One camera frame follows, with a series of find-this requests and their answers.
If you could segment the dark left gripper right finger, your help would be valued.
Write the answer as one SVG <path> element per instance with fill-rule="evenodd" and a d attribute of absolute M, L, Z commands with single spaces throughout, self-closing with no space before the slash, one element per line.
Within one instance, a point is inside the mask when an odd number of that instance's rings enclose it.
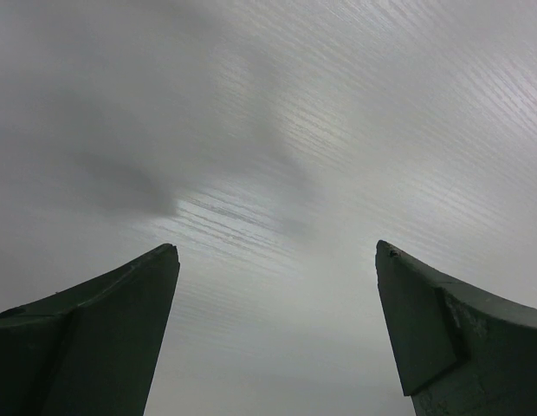
<path fill-rule="evenodd" d="M 417 415 L 537 416 L 537 309 L 380 240 L 378 293 Z"/>

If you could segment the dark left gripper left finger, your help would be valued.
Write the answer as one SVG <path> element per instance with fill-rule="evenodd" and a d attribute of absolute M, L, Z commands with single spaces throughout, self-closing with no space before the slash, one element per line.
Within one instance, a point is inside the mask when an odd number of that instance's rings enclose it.
<path fill-rule="evenodd" d="M 143 414 L 179 269 L 162 244 L 0 313 L 0 415 Z"/>

